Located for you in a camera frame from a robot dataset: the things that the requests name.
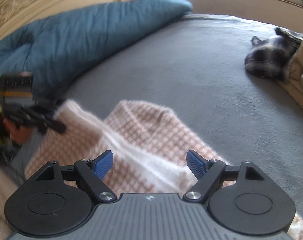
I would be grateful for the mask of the pink checkered knit sweater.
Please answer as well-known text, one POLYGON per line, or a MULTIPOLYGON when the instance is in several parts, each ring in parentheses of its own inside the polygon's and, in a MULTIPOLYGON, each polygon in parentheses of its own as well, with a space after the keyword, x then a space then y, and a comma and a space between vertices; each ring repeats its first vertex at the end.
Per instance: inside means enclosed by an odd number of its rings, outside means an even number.
POLYGON ((111 150, 114 163, 103 181, 115 194, 184 194, 196 182, 186 164, 187 151, 207 160, 219 158, 173 110, 150 102, 122 100, 101 120, 68 100, 55 117, 67 129, 46 133, 25 168, 26 178, 50 160, 72 165, 111 150))

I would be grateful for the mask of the teal blue duvet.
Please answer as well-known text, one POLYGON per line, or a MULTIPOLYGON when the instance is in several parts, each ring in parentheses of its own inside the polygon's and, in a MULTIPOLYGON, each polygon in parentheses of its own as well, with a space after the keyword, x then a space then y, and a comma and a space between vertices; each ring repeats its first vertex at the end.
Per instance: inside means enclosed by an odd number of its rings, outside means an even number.
POLYGON ((135 0, 95 4, 36 20, 0 41, 0 77, 31 72, 33 94, 49 98, 108 56, 192 9, 187 0, 135 0))

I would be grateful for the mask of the grey bed blanket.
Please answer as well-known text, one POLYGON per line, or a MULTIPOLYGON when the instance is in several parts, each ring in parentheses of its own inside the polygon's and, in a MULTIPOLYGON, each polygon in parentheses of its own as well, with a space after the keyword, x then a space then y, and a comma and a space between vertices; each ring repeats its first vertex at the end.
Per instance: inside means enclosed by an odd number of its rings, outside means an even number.
MULTIPOLYGON (((269 24, 187 15, 115 53, 55 94, 101 120, 122 100, 170 108, 227 165, 253 164, 295 203, 288 231, 303 239, 303 109, 278 84, 255 77, 244 59, 269 24)), ((11 162, 23 184, 43 140, 34 133, 11 162)))

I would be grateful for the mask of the tan brown garment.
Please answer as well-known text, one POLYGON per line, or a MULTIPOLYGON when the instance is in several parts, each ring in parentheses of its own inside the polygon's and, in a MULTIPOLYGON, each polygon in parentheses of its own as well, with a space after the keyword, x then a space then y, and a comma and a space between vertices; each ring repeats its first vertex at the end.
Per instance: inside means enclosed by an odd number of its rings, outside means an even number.
POLYGON ((287 72, 285 81, 278 81, 278 84, 303 109, 303 41, 289 60, 287 72))

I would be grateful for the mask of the dark plaid garment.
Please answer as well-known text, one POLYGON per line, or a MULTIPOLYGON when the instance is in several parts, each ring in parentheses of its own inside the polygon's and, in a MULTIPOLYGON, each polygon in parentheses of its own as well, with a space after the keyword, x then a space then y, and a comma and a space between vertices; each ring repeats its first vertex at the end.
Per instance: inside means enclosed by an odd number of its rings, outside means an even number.
POLYGON ((252 48, 245 57, 245 69, 257 77, 288 81, 289 64, 303 42, 303 34, 275 28, 276 34, 265 40, 252 37, 252 48))

